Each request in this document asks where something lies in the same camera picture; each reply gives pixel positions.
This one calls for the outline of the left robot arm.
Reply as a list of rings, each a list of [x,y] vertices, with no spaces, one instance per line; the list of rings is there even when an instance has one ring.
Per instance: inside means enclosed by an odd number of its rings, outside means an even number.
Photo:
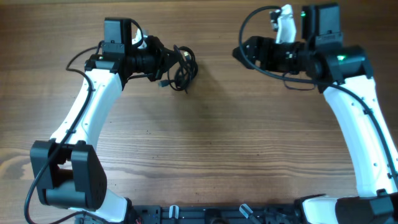
[[[139,223],[131,201],[108,189],[96,154],[101,130],[129,80],[146,78],[185,91],[198,72],[190,48],[168,49],[130,18],[107,17],[103,40],[89,52],[81,89],[63,123],[48,141],[36,141],[30,149],[34,181],[24,204],[27,222],[37,194],[41,204],[69,209],[79,221]]]

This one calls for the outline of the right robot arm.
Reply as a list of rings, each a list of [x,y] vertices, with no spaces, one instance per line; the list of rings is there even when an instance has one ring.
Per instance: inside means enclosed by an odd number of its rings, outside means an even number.
[[[282,80],[286,88],[318,90],[332,109],[345,139],[357,195],[324,194],[266,210],[266,222],[396,223],[397,150],[380,109],[373,68],[363,48],[343,45],[337,3],[302,8],[302,40],[290,5],[266,6],[275,38],[239,39],[233,57],[246,68]]]

